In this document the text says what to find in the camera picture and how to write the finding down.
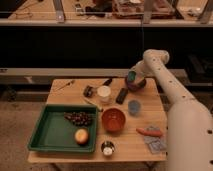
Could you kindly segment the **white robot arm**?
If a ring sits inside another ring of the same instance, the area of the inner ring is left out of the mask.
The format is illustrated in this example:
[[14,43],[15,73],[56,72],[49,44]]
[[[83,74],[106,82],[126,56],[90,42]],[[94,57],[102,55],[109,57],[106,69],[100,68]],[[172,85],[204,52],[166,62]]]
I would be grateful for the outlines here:
[[167,119],[166,171],[213,171],[213,116],[165,67],[166,50],[148,49],[132,70],[153,75],[171,107]]

